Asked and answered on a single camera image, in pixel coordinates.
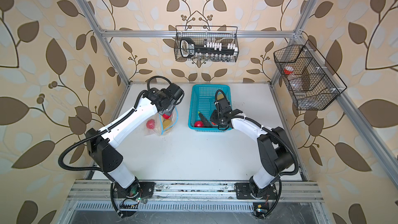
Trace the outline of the dark toy eggplant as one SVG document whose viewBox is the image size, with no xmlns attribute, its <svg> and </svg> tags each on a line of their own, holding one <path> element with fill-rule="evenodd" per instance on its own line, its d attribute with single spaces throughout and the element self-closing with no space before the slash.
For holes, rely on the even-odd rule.
<svg viewBox="0 0 398 224">
<path fill-rule="evenodd" d="M 201 112 L 198 112 L 199 118 L 204 123 L 204 128 L 214 128 L 215 124 L 210 122 Z"/>
</svg>

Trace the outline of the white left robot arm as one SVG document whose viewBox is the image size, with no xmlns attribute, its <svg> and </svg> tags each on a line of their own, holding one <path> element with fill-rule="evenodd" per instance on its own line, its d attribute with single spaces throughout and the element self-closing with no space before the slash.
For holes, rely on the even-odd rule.
<svg viewBox="0 0 398 224">
<path fill-rule="evenodd" d="M 101 129 L 91 129 L 85 139 L 65 149 L 58 158 L 59 166 L 68 171 L 100 171 L 123 189 L 138 185 L 136 176 L 123 163 L 118 146 L 152 116 L 170 116 L 183 98 L 184 91 L 169 79 L 163 76 L 149 78 L 147 88 L 138 94 L 132 108 Z M 64 163 L 65 156 L 83 144 L 87 144 L 88 153 L 97 167 L 71 167 Z"/>
</svg>

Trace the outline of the yellow toy lemon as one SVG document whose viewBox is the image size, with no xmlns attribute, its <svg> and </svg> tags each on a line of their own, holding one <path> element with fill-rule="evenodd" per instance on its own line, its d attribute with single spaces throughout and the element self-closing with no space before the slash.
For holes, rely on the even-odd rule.
<svg viewBox="0 0 398 224">
<path fill-rule="evenodd" d="M 167 129 L 169 128 L 171 125 L 173 124 L 173 122 L 170 119 L 164 119 L 163 121 L 163 128 Z"/>
</svg>

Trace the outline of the teal plastic basket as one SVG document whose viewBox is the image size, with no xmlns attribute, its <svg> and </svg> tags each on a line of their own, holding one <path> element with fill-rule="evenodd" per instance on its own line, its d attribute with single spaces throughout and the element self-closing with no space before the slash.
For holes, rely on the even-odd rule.
<svg viewBox="0 0 398 224">
<path fill-rule="evenodd" d="M 212 112 L 216 109 L 215 94 L 217 90 L 222 90 L 227 99 L 231 100 L 231 90 L 227 85 L 201 84 L 194 85 L 191 92 L 191 102 L 189 110 L 188 127 L 197 132 L 225 132 L 225 129 L 219 130 L 216 125 L 212 128 L 196 127 L 195 123 L 201 121 L 201 113 L 208 121 Z"/>
</svg>

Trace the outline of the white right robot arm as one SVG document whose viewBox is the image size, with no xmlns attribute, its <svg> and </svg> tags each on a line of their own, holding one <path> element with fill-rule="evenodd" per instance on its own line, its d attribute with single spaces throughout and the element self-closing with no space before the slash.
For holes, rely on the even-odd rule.
<svg viewBox="0 0 398 224">
<path fill-rule="evenodd" d="M 285 130 L 281 127 L 265 127 L 243 115 L 241 110 L 234 110 L 220 89 L 215 93 L 215 110 L 210 120 L 221 129 L 240 131 L 257 143 L 262 167 L 249 179 L 253 198 L 265 197 L 276 182 L 280 183 L 281 177 L 299 172 L 297 155 L 289 141 L 284 139 Z"/>
</svg>

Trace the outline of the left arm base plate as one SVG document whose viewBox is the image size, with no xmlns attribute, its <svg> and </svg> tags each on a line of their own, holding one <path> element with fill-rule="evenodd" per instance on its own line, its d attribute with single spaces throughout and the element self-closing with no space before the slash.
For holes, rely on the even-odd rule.
<svg viewBox="0 0 398 224">
<path fill-rule="evenodd" d="M 148 198 L 154 193 L 155 182 L 139 181 L 138 179 L 127 188 L 121 187 L 118 183 L 113 183 L 111 194 L 118 199 Z"/>
</svg>

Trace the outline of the red capped clear bottle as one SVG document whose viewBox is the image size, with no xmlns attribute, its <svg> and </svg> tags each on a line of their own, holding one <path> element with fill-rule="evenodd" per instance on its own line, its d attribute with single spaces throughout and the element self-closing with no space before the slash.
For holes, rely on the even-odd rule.
<svg viewBox="0 0 398 224">
<path fill-rule="evenodd" d="M 290 83 L 296 83 L 301 78 L 300 75 L 294 72 L 294 67 L 292 66 L 285 66 L 284 74 L 286 76 L 287 81 Z"/>
</svg>

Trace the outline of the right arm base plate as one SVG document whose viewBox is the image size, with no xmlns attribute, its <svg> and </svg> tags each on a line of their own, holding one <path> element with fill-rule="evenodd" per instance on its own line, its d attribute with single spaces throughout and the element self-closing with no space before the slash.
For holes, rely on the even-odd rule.
<svg viewBox="0 0 398 224">
<path fill-rule="evenodd" d="M 254 183 L 235 183 L 234 190 L 238 200 L 276 200 L 278 196 L 275 185 L 258 189 Z"/>
</svg>

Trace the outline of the clear zip top bag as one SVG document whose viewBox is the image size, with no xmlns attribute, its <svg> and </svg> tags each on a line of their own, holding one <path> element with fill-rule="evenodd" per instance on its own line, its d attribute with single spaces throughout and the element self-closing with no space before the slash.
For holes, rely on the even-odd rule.
<svg viewBox="0 0 398 224">
<path fill-rule="evenodd" d="M 169 134 L 178 122 L 178 109 L 175 108 L 170 115 L 156 114 L 144 124 L 145 135 L 165 136 Z"/>
</svg>

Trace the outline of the red toy tomato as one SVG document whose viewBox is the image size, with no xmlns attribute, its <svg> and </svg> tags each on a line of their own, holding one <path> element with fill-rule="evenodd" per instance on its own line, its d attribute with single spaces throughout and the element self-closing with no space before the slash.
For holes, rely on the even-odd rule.
<svg viewBox="0 0 398 224">
<path fill-rule="evenodd" d="M 155 122 L 155 120 L 154 120 L 154 119 L 149 119 L 149 120 L 146 122 L 146 128 L 149 129 L 149 130 L 155 129 L 155 128 L 156 128 L 156 122 Z"/>
<path fill-rule="evenodd" d="M 195 123 L 194 123 L 194 127 L 195 128 L 202 128 L 202 127 L 204 127 L 204 123 L 203 123 L 203 121 L 196 121 Z"/>
</svg>

